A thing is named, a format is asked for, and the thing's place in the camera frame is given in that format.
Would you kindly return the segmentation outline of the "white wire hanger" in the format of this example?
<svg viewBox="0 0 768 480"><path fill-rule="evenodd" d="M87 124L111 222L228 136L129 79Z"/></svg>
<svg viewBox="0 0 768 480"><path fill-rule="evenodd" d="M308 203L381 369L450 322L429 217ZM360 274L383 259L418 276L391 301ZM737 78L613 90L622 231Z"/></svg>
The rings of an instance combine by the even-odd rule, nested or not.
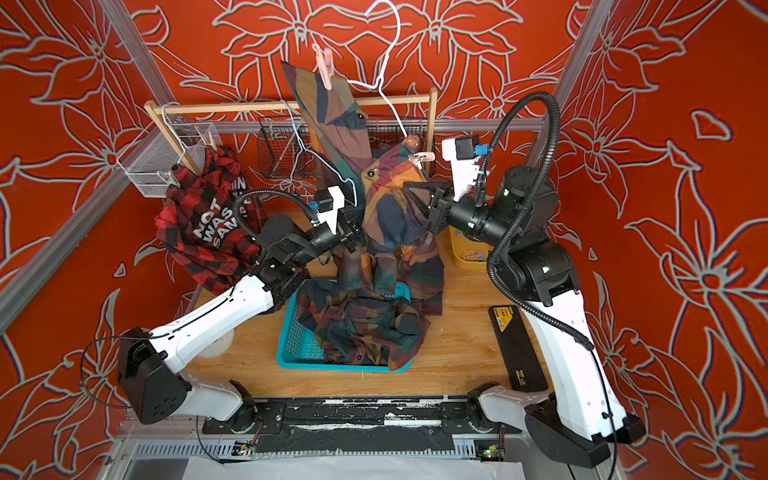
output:
<svg viewBox="0 0 768 480"><path fill-rule="evenodd" d="M383 10L378 10L379 6L385 6L392 17L394 18L395 22L395 34L391 41L388 42L387 48L384 50L383 56L381 58L381 64L380 69L378 71L378 74L375 77L375 80L372 83L365 83L360 80L349 80L348 83L352 86L361 87L368 91L376 91L380 97L381 100L384 101L384 103L389 107L391 110L397 125L402 133L403 137L407 137L408 133L405 129L405 126L402 122L402 119L397 112L397 109L394 105L394 103L387 97L387 95L384 93L384 84L385 84L385 74L387 67L389 65L389 60L391 58L391 54L394 50L394 47L399 43L401 32L402 32L402 21L401 17L398 11L397 6L390 0L375 0L368 9L363 13L363 15L366 17L367 20L372 19L376 15L383 14Z"/></svg>
<svg viewBox="0 0 768 480"><path fill-rule="evenodd" d="M322 165L324 165L328 170L330 170L337 177L337 179L341 184L349 186L352 189L352 199L348 200L348 203L351 203L354 207L358 207L357 189L353 180L350 178L343 177L342 174L334 167L333 164L325 160L319 153L306 147L303 141L303 138L300 134L299 128L297 126L297 122L293 114L293 108L289 106L286 100L282 100L282 104L285 110L288 112L289 119L291 122L291 127L293 130L294 136L296 138L296 141L298 143L300 152L304 154L308 154L314 157L316 160L319 160Z"/></svg>

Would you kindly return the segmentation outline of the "dark plaid shirt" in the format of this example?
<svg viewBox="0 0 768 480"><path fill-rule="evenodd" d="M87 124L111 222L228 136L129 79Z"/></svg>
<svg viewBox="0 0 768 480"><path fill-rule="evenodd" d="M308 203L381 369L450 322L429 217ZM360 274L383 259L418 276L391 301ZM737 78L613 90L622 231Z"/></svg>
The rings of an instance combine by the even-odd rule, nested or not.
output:
<svg viewBox="0 0 768 480"><path fill-rule="evenodd" d="M405 297L362 288L344 290L327 279L310 279L297 291L298 322L309 330L326 364L406 366L422 347L430 322Z"/></svg>
<svg viewBox="0 0 768 480"><path fill-rule="evenodd" d="M420 312L441 315L445 274L439 246L425 214L404 190L409 182L425 180L411 160L422 150L421 139L410 135L374 154L367 114L347 81L334 77L326 86L311 71L289 63L282 69L305 122L323 146L330 178L351 196L353 205L365 209L362 246L353 253L338 248L334 254L338 282L380 294L393 293L402 282Z"/></svg>

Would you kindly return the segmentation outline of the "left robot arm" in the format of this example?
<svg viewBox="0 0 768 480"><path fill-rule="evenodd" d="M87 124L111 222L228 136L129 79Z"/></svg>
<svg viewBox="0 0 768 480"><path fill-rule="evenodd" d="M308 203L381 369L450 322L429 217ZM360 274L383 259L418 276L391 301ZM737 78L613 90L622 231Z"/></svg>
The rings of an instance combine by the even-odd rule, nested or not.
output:
<svg viewBox="0 0 768 480"><path fill-rule="evenodd" d="M134 328L120 338L118 384L143 425L194 415L219 421L234 433L251 429L259 413L244 386L236 381L208 383L186 374L186 367L245 321L281 306L308 279L309 263L339 245L353 250L362 237L365 203L348 204L338 186L317 192L314 206L296 201L312 224L307 231L285 215L254 231L242 207L257 194L247 191L234 203L238 226L260 248L244 275L203 307L150 331Z"/></svg>

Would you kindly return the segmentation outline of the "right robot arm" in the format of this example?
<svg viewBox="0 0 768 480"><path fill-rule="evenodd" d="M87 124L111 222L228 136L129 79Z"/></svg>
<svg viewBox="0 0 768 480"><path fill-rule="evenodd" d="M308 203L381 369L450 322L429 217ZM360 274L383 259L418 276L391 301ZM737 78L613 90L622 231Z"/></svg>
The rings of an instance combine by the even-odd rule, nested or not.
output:
<svg viewBox="0 0 768 480"><path fill-rule="evenodd" d="M471 136L443 145L443 156L452 164L450 183L407 182L403 188L430 231L453 227L489 247L489 279L533 328L549 371L551 393L489 384L477 389L481 418L527 433L553 461L616 466L619 447L642 439L646 426L613 392L588 326L576 267L547 233L559 201L549 177L561 123L556 98L544 91L525 95L502 118L497 133L505 133L534 102L547 112L544 150L535 166L509 168L493 198L486 195L486 182L495 145L481 145Z"/></svg>

